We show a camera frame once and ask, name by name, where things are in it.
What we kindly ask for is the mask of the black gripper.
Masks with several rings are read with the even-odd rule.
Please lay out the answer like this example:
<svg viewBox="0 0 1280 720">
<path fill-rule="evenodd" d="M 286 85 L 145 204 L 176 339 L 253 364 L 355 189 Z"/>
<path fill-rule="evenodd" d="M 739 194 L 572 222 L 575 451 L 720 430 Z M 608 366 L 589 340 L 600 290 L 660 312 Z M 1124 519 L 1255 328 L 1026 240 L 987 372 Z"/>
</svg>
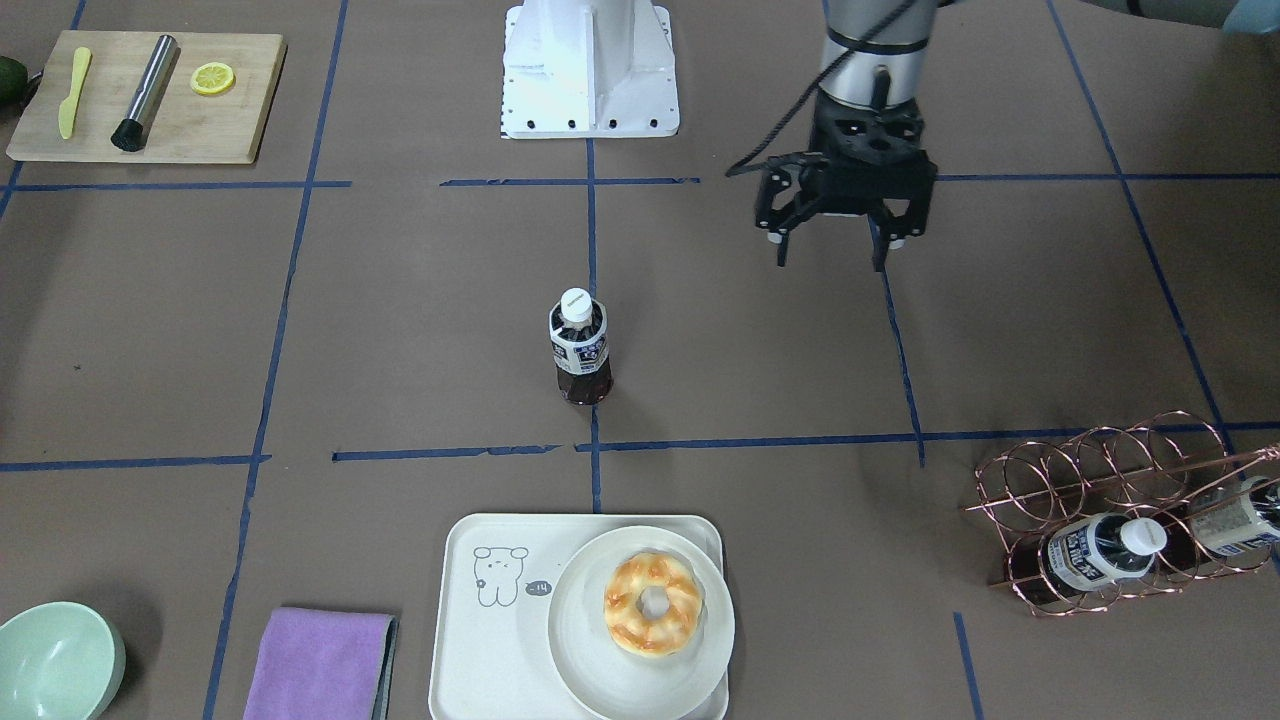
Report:
<svg viewBox="0 0 1280 720">
<path fill-rule="evenodd" d="M 808 149 L 765 160 L 755 227 L 776 238 L 785 266 L 791 233 L 817 215 L 868 218 L 872 268 L 884 273 L 890 247 L 925 232 L 938 167 L 922 146 L 916 100 L 855 108 L 817 94 Z"/>
</svg>

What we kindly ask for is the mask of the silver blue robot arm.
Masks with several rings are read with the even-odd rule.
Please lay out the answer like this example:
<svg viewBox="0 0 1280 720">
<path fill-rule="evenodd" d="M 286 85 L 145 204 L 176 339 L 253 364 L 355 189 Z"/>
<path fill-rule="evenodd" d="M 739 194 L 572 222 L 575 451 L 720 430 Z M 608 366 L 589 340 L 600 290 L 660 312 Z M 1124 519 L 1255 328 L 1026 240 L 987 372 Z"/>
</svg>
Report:
<svg viewBox="0 0 1280 720">
<path fill-rule="evenodd" d="M 864 217 L 874 272 L 925 232 L 937 165 L 922 141 L 916 87 L 938 1 L 829 1 L 822 67 L 727 176 L 756 173 L 754 224 L 788 259 L 814 217 Z"/>
</svg>

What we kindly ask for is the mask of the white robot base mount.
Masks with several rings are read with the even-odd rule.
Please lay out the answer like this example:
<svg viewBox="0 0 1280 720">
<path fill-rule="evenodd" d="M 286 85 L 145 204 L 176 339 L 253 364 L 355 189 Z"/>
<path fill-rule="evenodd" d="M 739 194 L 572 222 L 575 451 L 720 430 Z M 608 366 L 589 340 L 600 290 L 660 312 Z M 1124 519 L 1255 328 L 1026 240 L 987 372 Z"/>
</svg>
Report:
<svg viewBox="0 0 1280 720">
<path fill-rule="evenodd" d="M 500 135 L 662 138 L 681 126 L 669 12 L 652 1 L 525 1 L 506 12 Z"/>
</svg>

